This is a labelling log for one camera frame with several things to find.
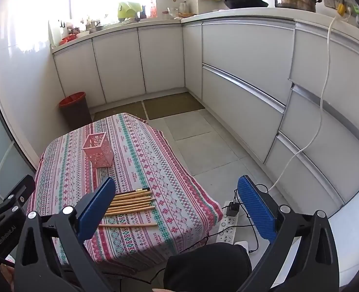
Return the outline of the white kitchen base cabinets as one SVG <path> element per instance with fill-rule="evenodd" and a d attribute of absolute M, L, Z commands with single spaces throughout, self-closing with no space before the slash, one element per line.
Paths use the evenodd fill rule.
<path fill-rule="evenodd" d="M 302 212 L 359 193 L 359 31 L 279 18 L 121 27 L 54 52 L 88 106 L 187 89 Z"/>

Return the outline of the black plug adapter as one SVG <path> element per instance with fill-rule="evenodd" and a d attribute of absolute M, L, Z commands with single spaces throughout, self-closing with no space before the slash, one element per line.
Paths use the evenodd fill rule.
<path fill-rule="evenodd" d="M 240 210 L 240 204 L 237 202 L 230 202 L 226 208 L 226 215 L 236 217 Z"/>

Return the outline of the frosted glass sliding door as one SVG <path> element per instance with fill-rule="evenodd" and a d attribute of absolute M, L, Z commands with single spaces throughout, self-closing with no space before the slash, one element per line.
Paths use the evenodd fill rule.
<path fill-rule="evenodd" d="M 0 120 L 0 193 L 6 194 L 27 174 L 34 172 L 20 155 Z"/>

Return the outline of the white power strip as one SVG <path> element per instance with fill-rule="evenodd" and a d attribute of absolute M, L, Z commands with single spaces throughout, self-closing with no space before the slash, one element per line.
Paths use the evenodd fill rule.
<path fill-rule="evenodd" d="M 234 204 L 231 209 L 233 201 L 225 201 L 222 212 L 223 218 L 220 221 L 218 234 L 216 235 L 217 243 L 234 244 L 236 235 L 236 227 L 238 226 L 239 205 Z"/>

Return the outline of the pink perforated utensil holder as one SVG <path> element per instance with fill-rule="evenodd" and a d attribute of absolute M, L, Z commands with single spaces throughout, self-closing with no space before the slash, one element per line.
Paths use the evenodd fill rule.
<path fill-rule="evenodd" d="M 113 165 L 114 153 L 106 132 L 88 135 L 82 149 L 93 168 Z"/>

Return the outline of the patterned red green tablecloth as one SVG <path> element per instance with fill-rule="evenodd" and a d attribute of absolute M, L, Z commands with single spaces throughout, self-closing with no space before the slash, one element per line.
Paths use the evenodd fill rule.
<path fill-rule="evenodd" d="M 88 135 L 106 132 L 114 160 L 95 169 L 82 147 Z M 56 138 L 45 149 L 36 173 L 36 190 L 27 210 L 41 216 L 75 205 L 107 177 L 117 192 L 149 187 L 154 210 L 109 216 L 101 224 L 157 223 L 153 228 L 98 228 L 84 244 L 105 272 L 135 274 L 197 246 L 222 219 L 220 205 L 182 166 L 159 130 L 120 113 Z"/>

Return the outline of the black trousered knee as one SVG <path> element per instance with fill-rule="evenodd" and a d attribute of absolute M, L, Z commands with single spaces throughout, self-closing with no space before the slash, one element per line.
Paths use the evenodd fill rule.
<path fill-rule="evenodd" d="M 247 250 L 214 243 L 169 258 L 164 271 L 167 291 L 237 291 L 252 272 Z"/>

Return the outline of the red rimmed brown trash bin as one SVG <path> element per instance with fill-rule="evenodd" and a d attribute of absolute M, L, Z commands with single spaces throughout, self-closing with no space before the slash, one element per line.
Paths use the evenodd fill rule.
<path fill-rule="evenodd" d="M 59 102 L 60 112 L 70 130 L 75 130 L 92 122 L 85 92 L 77 92 Z"/>

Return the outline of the olive floor mat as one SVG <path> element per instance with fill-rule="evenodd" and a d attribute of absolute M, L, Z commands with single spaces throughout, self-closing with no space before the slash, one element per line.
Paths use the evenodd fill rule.
<path fill-rule="evenodd" d="M 197 99 L 189 92 L 183 92 L 95 112 L 93 120 L 98 121 L 118 113 L 129 113 L 149 121 L 201 109 L 204 109 L 204 106 Z"/>

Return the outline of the red bowl on counter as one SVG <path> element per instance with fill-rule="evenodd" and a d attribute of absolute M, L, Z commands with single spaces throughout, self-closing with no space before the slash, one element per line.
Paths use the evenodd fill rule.
<path fill-rule="evenodd" d="M 60 42 L 59 42 L 59 45 L 64 45 L 68 42 L 71 42 L 73 40 L 77 39 L 76 35 L 75 34 L 70 34 L 68 36 L 65 36 Z"/>

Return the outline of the green plastic dish rack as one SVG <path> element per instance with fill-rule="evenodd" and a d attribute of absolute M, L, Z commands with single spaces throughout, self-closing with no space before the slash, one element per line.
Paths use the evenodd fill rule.
<path fill-rule="evenodd" d="M 129 19 L 139 21 L 139 15 L 141 12 L 142 6 L 139 3 L 120 2 L 117 11 L 117 17 L 119 22 L 124 22 Z"/>

